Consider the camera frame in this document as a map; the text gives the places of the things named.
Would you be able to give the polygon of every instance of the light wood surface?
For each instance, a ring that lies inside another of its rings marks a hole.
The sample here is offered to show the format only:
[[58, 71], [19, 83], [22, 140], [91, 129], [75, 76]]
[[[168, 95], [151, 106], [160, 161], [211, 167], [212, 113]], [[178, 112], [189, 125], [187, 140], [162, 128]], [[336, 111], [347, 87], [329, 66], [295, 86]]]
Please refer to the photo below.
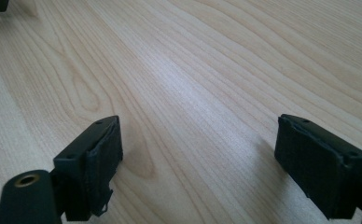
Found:
[[10, 0], [0, 13], [0, 194], [119, 115], [124, 161], [90, 223], [329, 223], [273, 157], [283, 113], [362, 148], [362, 0]]

